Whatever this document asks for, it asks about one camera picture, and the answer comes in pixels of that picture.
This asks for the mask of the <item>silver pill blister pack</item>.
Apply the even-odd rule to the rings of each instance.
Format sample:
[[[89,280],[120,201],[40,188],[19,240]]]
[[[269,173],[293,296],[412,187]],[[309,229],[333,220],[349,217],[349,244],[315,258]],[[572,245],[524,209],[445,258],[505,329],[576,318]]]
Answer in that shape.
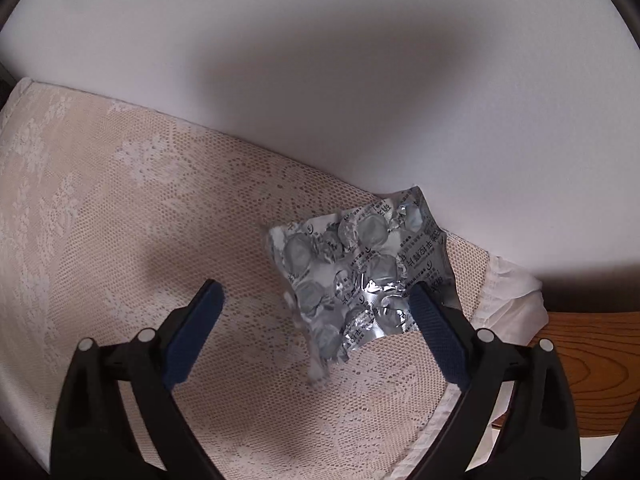
[[[409,308],[414,284],[425,282],[443,306],[461,308],[447,235],[420,188],[274,226],[266,239],[308,342],[313,382],[371,341],[420,332]]]

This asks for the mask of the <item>beige lace table cover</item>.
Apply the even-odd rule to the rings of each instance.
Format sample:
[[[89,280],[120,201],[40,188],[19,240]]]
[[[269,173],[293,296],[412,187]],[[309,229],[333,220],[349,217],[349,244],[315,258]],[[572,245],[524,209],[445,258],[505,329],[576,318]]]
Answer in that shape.
[[[270,226],[370,203],[155,110],[20,81],[1,111],[1,416],[41,466],[81,339],[130,341],[207,280],[224,310],[175,400],[228,479],[399,479],[456,400],[418,333],[312,382]]]

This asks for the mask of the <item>wooden headboard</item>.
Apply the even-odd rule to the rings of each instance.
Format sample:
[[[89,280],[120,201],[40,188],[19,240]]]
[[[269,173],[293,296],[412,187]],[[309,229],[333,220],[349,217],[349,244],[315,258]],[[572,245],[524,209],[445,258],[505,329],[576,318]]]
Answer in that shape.
[[[637,312],[551,312],[537,334],[551,340],[570,384],[579,433],[618,434],[639,400]]]

